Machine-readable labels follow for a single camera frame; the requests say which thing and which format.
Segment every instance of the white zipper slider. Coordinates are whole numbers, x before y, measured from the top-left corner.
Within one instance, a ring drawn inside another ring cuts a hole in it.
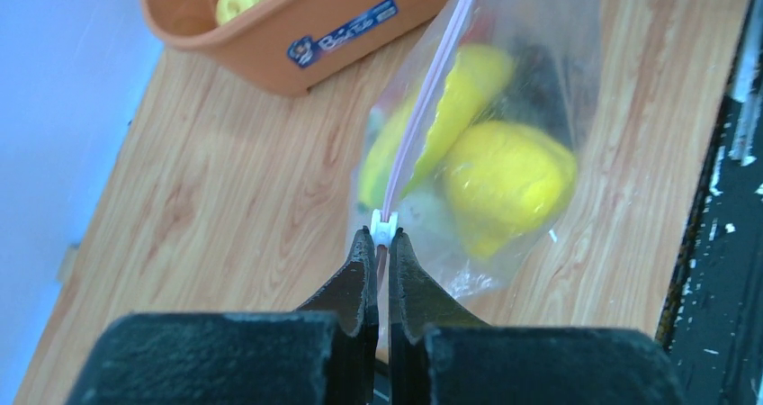
[[[371,215],[371,240],[375,246],[392,246],[392,238],[398,232],[398,213],[390,213],[390,221],[382,222],[382,211],[376,209]]]

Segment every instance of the blue label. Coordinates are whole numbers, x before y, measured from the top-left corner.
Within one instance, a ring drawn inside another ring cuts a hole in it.
[[[297,66],[306,68],[329,52],[338,50],[342,45],[369,32],[397,14],[398,7],[395,1],[384,0],[318,40],[313,40],[312,36],[295,40],[286,54]]]

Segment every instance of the wooden tabletop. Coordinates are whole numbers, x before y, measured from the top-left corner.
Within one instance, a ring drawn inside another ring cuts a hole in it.
[[[605,71],[575,201],[497,324],[653,334],[749,0],[603,0]],[[290,100],[168,51],[16,398],[61,403],[131,311],[290,310],[345,259],[365,116],[412,32]]]

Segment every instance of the blue wall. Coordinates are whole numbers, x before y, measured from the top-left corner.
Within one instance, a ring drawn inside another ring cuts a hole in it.
[[[138,0],[0,0],[0,403],[11,403],[161,44]]]

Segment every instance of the plastic bag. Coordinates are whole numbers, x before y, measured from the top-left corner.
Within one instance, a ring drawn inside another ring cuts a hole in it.
[[[599,0],[450,0],[370,112],[348,243],[397,212],[454,298],[507,286],[573,195],[599,24]]]

